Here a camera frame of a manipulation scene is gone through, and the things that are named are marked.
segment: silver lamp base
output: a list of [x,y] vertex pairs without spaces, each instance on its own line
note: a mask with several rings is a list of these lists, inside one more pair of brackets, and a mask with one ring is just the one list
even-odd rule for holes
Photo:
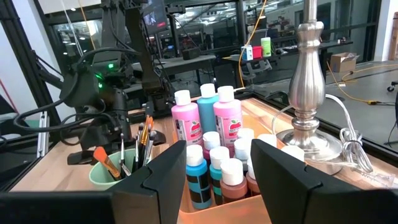
[[[296,136],[301,136],[301,138],[295,138],[294,131],[296,131]],[[341,152],[343,146],[337,138],[319,130],[316,130],[314,134],[310,133],[311,132],[289,129],[278,133],[276,136],[288,146],[298,146],[303,149],[305,152],[305,160],[342,162]],[[341,166],[307,162],[311,166],[329,175],[337,174],[343,168]]]

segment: red box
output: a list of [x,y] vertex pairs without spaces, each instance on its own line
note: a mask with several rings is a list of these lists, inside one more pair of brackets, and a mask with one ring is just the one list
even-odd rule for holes
[[255,46],[253,47],[253,59],[262,58],[262,47]]

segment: small paint bottle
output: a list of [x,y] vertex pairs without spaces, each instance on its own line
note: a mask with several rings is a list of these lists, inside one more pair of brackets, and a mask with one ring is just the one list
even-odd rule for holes
[[221,193],[224,203],[244,199],[248,192],[248,182],[243,176],[243,164],[239,159],[228,159],[221,163]]
[[223,204],[223,194],[221,190],[221,163],[229,159],[229,150],[227,147],[219,146],[210,151],[210,176],[213,185],[214,200],[217,205]]
[[277,147],[277,138],[275,134],[260,134],[257,138],[271,146]]
[[254,130],[251,128],[241,128],[238,131],[238,139],[239,138],[254,139]]
[[211,205],[211,191],[207,180],[207,164],[199,145],[187,146],[187,181],[192,205],[205,209]]
[[248,159],[250,158],[251,139],[240,138],[234,142],[235,158],[242,161],[243,175],[248,172]]
[[257,185],[256,176],[254,175],[253,163],[251,162],[251,158],[248,159],[248,172],[246,174],[246,180],[248,181],[248,189],[249,189],[248,194],[251,197],[259,195],[260,188]]
[[[205,148],[203,149],[203,157],[206,159],[207,162],[207,169],[210,169],[210,150],[220,146],[220,135],[216,131],[209,131],[203,134],[203,144]],[[211,176],[210,172],[207,172],[207,178],[211,185]]]

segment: white bottle cap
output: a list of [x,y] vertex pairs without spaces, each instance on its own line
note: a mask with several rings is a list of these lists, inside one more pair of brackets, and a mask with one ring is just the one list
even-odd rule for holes
[[229,149],[224,146],[218,146],[210,150],[210,161],[214,169],[221,169],[221,163],[229,159]]
[[238,131],[238,139],[239,138],[248,138],[248,139],[254,139],[254,131],[253,129],[250,128],[241,128]]
[[235,186],[243,182],[243,163],[239,159],[231,158],[221,163],[223,182]]
[[281,150],[304,162],[304,150],[298,146],[284,146]]
[[271,146],[277,146],[277,138],[275,134],[260,134],[257,138],[270,144]]
[[180,90],[174,93],[175,104],[177,106],[185,106],[191,103],[191,95],[189,90]]
[[203,162],[203,149],[200,145],[187,146],[187,165],[199,166]]
[[214,84],[207,83],[200,86],[200,94],[203,98],[210,98],[216,95],[216,88]]
[[234,142],[235,157],[240,160],[248,160],[250,158],[251,139],[241,138]]
[[234,88],[232,86],[221,86],[218,89],[218,101],[227,103],[235,99]]
[[208,131],[203,134],[203,142],[205,143],[206,150],[212,150],[221,145],[220,134],[216,131]]
[[249,176],[250,176],[253,180],[256,179],[256,176],[254,176],[254,169],[253,169],[253,163],[252,163],[252,161],[251,161],[251,158],[248,159],[248,173],[249,173]]

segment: brown paint bottle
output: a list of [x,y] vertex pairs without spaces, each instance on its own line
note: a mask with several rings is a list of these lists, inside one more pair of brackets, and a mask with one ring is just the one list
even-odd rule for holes
[[246,174],[246,180],[248,181],[249,195],[259,195],[260,188],[257,185],[256,177],[254,176],[253,163],[251,162],[251,158],[248,159],[248,172]]
[[243,176],[243,164],[239,159],[227,159],[221,163],[221,193],[224,203],[244,199],[248,183]]

